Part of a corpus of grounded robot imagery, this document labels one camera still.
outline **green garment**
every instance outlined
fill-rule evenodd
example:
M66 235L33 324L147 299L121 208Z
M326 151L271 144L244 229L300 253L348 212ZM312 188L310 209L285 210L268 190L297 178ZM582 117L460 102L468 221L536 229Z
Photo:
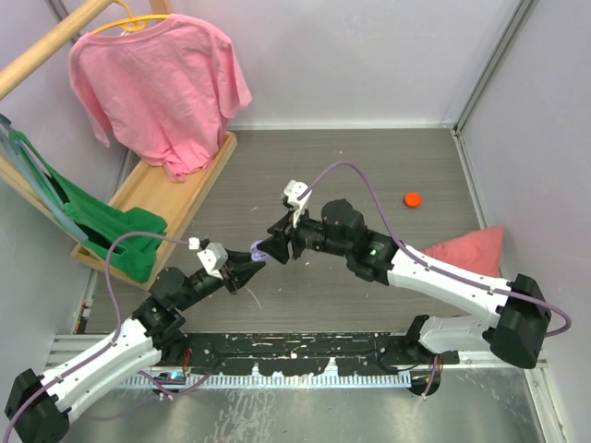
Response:
M22 132L14 131L10 135L13 142L17 138L22 140L45 166L55 191L65 202L65 214L89 237L89 240L83 243L84 247L96 253L100 258L106 258L110 245L124 233L148 231L164 235L166 221L162 217L142 208L132 208L127 212L111 208L58 174ZM36 175L45 194L57 205L58 202L49 187L43 180L40 180L38 173L36 173L36 168L31 167L30 169ZM148 281L156 262L156 249L160 243L161 241L156 238L129 237L115 248L111 255L111 265L123 271L131 280L142 283Z

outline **pink shirt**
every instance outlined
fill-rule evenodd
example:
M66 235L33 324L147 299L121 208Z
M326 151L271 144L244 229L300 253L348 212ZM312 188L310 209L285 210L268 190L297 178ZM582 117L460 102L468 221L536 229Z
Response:
M113 131L171 181L207 168L228 119L252 99L230 39L177 14L128 35L82 36L69 70L97 139L108 147Z

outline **wooden frame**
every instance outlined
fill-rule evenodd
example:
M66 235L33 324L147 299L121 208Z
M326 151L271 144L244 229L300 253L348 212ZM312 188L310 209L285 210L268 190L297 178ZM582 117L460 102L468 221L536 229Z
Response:
M29 50L0 72L0 100L18 86L25 78L55 54L62 46L104 11L113 0L86 0L78 9L50 30ZM170 14L170 0L150 0L154 14ZM126 181L117 190L109 204L119 210L140 207L163 217L168 223L166 233L172 237L183 234L195 217L199 206L210 192L213 183L222 171L236 147L232 133L226 135L225 142L207 171L187 176L184 183L171 183L162 167L139 162ZM51 212L45 207L33 189L16 170L0 157L0 178L23 196L31 205L57 224ZM117 279L127 281L143 288L149 288L156 274L175 248L174 244L162 243L156 254L156 263L151 278L145 283L130 280L123 272L111 269ZM82 245L72 251L72 257L98 270L104 270L104 261Z

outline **orange round object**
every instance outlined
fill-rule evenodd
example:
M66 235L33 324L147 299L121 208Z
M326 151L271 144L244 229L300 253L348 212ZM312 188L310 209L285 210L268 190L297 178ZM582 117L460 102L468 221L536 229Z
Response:
M418 208L421 204L421 196L416 192L409 192L404 196L404 204L409 208Z

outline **gray floor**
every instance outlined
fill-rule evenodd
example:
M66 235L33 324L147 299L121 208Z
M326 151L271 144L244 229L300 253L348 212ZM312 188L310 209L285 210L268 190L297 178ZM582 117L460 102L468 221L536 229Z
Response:
M284 215L279 201L291 179L310 183L328 164L356 162L377 188L394 229L418 248L478 229L464 173L449 130L245 131L185 237L209 237L234 250L248 250ZM404 206L416 191L423 204ZM337 170L314 192L309 208L347 198L366 223L384 232L363 183L350 170ZM199 267L194 253L178 247L168 263L186 273ZM419 293L367 283L344 260L306 252L286 266L271 263L236 296L218 292L185 312L185 331L402 331L419 314L449 316L458 311ZM124 316L146 293L118 282ZM115 327L113 308L99 279L89 333Z
M173 403L115 389L82 415L69 443L539 443L524 371L444 369L427 401L406 389L201 390Z

